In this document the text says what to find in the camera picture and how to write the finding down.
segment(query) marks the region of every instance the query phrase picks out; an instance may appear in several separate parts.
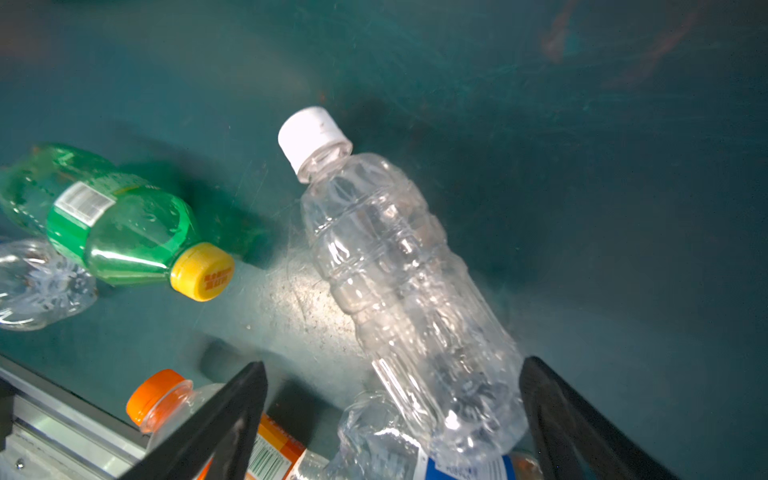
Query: bottle cap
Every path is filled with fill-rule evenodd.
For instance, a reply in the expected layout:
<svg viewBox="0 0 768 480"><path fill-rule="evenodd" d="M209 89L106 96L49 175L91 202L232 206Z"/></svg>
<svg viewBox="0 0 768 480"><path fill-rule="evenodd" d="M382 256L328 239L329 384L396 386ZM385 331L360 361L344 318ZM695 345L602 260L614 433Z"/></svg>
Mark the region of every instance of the bottle cap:
<svg viewBox="0 0 768 480"><path fill-rule="evenodd" d="M323 107L307 107L291 115L280 128L277 143L304 184L310 179L302 167L318 151L334 146L352 151L352 142Z"/></svg>
<svg viewBox="0 0 768 480"><path fill-rule="evenodd" d="M181 254L170 272L170 285L198 302L223 292L235 271L230 254L210 243L199 243Z"/></svg>
<svg viewBox="0 0 768 480"><path fill-rule="evenodd" d="M155 373L131 395L125 406L125 412L136 425L141 426L154 406L185 381L183 376L170 369Z"/></svg>

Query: bottle neck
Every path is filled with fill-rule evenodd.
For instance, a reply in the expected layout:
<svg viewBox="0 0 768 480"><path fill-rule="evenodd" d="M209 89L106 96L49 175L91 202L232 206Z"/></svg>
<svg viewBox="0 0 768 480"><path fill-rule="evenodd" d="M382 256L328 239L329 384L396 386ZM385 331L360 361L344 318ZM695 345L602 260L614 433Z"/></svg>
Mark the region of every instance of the bottle neck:
<svg viewBox="0 0 768 480"><path fill-rule="evenodd" d="M351 153L352 145L348 141L318 149L299 169L299 180L307 184L318 181L329 172L344 165Z"/></svg>
<svg viewBox="0 0 768 480"><path fill-rule="evenodd" d="M155 433L192 393L192 381L184 380L154 404L139 426L141 433Z"/></svg>

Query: orange bottle cap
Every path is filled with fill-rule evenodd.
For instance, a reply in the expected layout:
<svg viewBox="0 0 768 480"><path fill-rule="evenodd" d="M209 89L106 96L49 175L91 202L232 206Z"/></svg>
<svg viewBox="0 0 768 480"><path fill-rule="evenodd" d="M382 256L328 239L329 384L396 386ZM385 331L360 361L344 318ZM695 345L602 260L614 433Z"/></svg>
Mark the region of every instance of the orange bottle cap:
<svg viewBox="0 0 768 480"><path fill-rule="evenodd" d="M170 272L170 285L192 300L207 302L222 293L235 270L230 254L211 243L199 243L181 254Z"/></svg>
<svg viewBox="0 0 768 480"><path fill-rule="evenodd" d="M157 372L136 389L128 399L125 411L136 425L141 426L152 408L185 378L171 369Z"/></svg>

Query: bottle label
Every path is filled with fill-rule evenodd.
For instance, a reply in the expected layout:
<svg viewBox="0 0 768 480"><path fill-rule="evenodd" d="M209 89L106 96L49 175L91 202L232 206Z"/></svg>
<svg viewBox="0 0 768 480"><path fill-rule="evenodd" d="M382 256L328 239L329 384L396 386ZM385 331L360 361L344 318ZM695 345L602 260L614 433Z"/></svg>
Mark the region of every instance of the bottle label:
<svg viewBox="0 0 768 480"><path fill-rule="evenodd" d="M148 182L120 172L73 183L48 213L51 244L65 257L85 266L85 244L91 228L121 194L139 187L149 187Z"/></svg>
<svg viewBox="0 0 768 480"><path fill-rule="evenodd" d="M515 470L507 455L484 465L456 468L437 465L424 450L419 449L413 480L515 480Z"/></svg>
<svg viewBox="0 0 768 480"><path fill-rule="evenodd" d="M245 478L283 480L303 453L303 445L285 433L270 417L262 415Z"/></svg>

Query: scratched surface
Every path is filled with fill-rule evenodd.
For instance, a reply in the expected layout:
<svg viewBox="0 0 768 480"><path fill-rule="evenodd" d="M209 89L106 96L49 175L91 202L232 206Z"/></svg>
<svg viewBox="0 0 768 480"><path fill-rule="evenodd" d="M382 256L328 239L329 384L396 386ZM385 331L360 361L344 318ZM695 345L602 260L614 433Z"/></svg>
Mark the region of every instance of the scratched surface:
<svg viewBox="0 0 768 480"><path fill-rule="evenodd" d="M271 409L332 455L375 380L276 144L324 104L422 188L526 352L682 478L767 477L765 8L625 3L1 3L1 162L40 140L165 161L196 209L261 219L273 255L213 302L103 289L0 351L123 420L159 369L263 359Z"/></svg>

